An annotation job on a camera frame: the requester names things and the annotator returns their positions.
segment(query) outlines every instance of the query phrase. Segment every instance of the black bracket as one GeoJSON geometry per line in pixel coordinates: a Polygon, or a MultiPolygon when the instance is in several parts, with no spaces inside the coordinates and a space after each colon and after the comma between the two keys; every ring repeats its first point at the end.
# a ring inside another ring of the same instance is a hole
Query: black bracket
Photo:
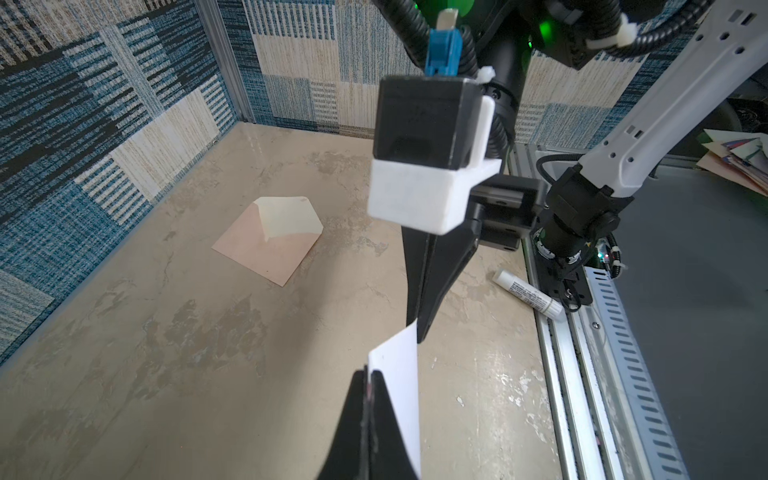
{"type": "Polygon", "coordinates": [[[419,343],[478,245],[517,250],[544,208],[545,191],[541,180],[494,175],[472,189],[464,222],[445,235],[402,228],[408,279],[406,325],[418,322],[419,343]]]}

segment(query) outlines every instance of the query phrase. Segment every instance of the green led light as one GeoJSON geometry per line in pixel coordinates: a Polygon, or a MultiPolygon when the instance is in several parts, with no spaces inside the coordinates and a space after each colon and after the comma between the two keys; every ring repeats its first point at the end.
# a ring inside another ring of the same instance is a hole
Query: green led light
{"type": "Polygon", "coordinates": [[[541,39],[544,40],[544,45],[552,43],[554,40],[554,32],[552,30],[552,22],[545,20],[538,25],[538,30],[541,32],[541,39]]]}
{"type": "Polygon", "coordinates": [[[458,10],[458,15],[463,17],[472,10],[474,4],[475,0],[448,0],[445,6],[447,8],[456,8],[458,10]]]}

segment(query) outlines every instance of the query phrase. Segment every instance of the beige marble surface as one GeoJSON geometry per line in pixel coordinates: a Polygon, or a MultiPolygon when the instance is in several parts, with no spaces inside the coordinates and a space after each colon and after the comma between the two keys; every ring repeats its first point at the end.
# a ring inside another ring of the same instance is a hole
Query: beige marble surface
{"type": "MultiPolygon", "coordinates": [[[[0,369],[0,478],[314,478],[349,378],[404,327],[371,142],[238,124],[0,369]],[[281,288],[211,249],[260,196],[325,230],[281,288]]],[[[559,478],[531,310],[480,247],[419,347],[422,473],[559,478]]]]}

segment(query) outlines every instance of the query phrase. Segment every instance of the metal extrusion frame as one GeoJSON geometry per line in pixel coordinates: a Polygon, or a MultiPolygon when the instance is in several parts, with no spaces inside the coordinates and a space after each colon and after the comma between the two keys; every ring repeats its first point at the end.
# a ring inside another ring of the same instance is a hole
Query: metal extrusion frame
{"type": "Polygon", "coordinates": [[[194,0],[197,7],[197,14],[200,16],[200,22],[203,24],[210,48],[214,52],[216,63],[221,70],[221,76],[224,79],[224,85],[232,99],[237,117],[242,121],[251,123],[256,122],[253,110],[248,101],[248,94],[245,90],[243,77],[235,61],[234,50],[227,36],[227,29],[224,26],[224,20],[221,17],[221,10],[216,0],[194,0]]]}
{"type": "Polygon", "coordinates": [[[597,360],[626,460],[641,478],[689,478],[611,276],[604,270],[584,270],[594,305],[581,316],[581,328],[597,360]]]}
{"type": "MultiPolygon", "coordinates": [[[[515,144],[510,173],[541,178],[538,158],[585,152],[515,144]]],[[[553,176],[557,163],[545,165],[553,176]]],[[[662,164],[690,168],[694,159],[665,157],[662,164]]],[[[538,286],[530,238],[523,250],[528,280],[538,286]]],[[[687,470],[613,280],[603,270],[585,271],[592,305],[569,314],[567,322],[536,313],[563,478],[684,480],[687,470]]]]}

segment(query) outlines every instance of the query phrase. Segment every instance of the pink envelope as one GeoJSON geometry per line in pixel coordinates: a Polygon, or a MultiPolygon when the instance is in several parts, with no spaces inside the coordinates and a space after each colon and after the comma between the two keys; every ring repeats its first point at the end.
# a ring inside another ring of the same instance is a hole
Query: pink envelope
{"type": "Polygon", "coordinates": [[[216,240],[213,249],[285,286],[323,225],[306,197],[260,197],[216,240]]]}

